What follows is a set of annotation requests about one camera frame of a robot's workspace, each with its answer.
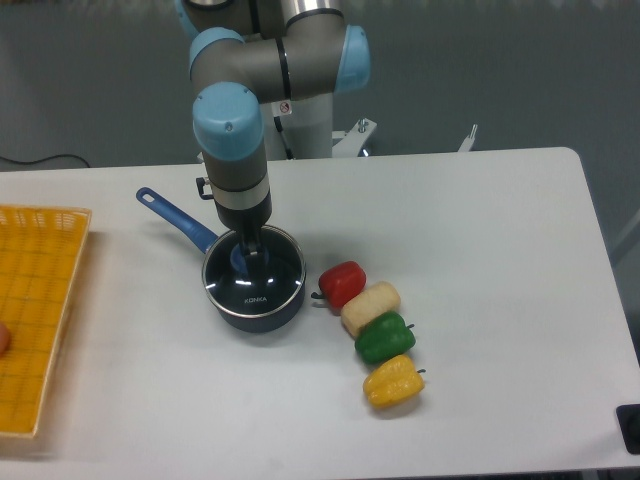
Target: sticker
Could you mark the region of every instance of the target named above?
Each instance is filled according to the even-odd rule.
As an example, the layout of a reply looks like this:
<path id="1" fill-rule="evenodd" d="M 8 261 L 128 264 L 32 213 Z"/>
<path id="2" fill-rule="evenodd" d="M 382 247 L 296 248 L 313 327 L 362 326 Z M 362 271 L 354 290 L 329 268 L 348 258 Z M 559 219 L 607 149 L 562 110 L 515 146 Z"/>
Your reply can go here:
<path id="1" fill-rule="evenodd" d="M 273 102 L 271 104 L 271 111 L 274 117 L 282 117 L 284 115 L 291 115 L 291 100 L 282 100 L 280 102 Z"/>

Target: cable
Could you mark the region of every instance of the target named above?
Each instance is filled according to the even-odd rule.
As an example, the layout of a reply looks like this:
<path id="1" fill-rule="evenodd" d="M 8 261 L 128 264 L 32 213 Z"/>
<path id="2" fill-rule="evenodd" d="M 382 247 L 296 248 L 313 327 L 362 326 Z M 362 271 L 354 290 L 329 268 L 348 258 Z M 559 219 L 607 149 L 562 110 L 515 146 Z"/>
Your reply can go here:
<path id="1" fill-rule="evenodd" d="M 11 158 L 3 157 L 0 155 L 0 160 L 7 163 L 13 163 L 14 165 L 36 165 L 42 162 L 48 162 L 49 160 L 55 160 L 56 158 L 75 158 L 76 160 L 82 162 L 85 167 L 91 168 L 91 165 L 87 160 L 82 158 L 80 155 L 75 155 L 73 153 L 59 153 L 57 155 L 51 155 L 50 157 L 40 158 L 38 160 L 31 160 L 28 162 L 21 162 L 20 160 L 13 160 Z"/>

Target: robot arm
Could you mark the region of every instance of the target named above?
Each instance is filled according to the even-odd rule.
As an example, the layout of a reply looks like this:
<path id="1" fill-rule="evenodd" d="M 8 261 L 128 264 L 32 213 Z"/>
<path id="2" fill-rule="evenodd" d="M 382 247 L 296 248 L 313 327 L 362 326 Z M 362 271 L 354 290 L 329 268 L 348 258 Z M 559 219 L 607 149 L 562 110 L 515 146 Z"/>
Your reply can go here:
<path id="1" fill-rule="evenodd" d="M 259 104 L 361 88 L 370 72 L 364 31 L 345 24 L 339 0 L 260 5 L 255 0 L 177 4 L 188 31 L 216 25 L 199 33 L 190 49 L 194 133 L 220 220 L 239 233 L 245 255 L 261 252 L 260 230 L 271 215 Z M 243 35 L 257 28 L 261 39 L 246 42 Z"/>

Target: blue handle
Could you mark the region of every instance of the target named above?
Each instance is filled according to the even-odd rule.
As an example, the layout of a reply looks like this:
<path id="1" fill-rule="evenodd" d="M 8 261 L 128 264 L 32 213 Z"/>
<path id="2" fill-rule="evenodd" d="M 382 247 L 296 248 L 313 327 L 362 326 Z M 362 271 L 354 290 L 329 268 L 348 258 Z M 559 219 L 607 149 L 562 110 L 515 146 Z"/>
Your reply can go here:
<path id="1" fill-rule="evenodd" d="M 218 239 L 215 233 L 150 188 L 142 187 L 136 193 L 136 198 L 144 206 L 177 227 L 202 253 L 206 253 Z"/>

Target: toy vegetable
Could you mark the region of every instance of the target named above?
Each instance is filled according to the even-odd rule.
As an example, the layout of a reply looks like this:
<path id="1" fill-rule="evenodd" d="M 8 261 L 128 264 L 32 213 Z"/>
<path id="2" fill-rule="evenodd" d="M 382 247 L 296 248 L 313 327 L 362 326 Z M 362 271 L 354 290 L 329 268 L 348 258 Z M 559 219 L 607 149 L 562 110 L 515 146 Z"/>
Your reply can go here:
<path id="1" fill-rule="evenodd" d="M 357 338 L 364 327 L 385 312 L 397 310 L 400 294 L 389 282 L 378 282 L 342 308 L 342 323 L 353 338 Z"/>
<path id="2" fill-rule="evenodd" d="M 340 309 L 358 295 L 367 283 L 367 275 L 354 261 L 344 262 L 330 268 L 318 280 L 318 286 L 322 295 L 317 293 L 311 297 L 315 299 L 326 298 L 335 309 Z"/>
<path id="3" fill-rule="evenodd" d="M 386 312 L 373 320 L 356 340 L 356 351 L 364 363 L 380 363 L 408 351 L 416 337 L 396 312 Z"/>
<path id="4" fill-rule="evenodd" d="M 420 393 L 424 388 L 421 372 L 408 356 L 398 355 L 374 370 L 362 388 L 375 408 L 391 407 Z"/>

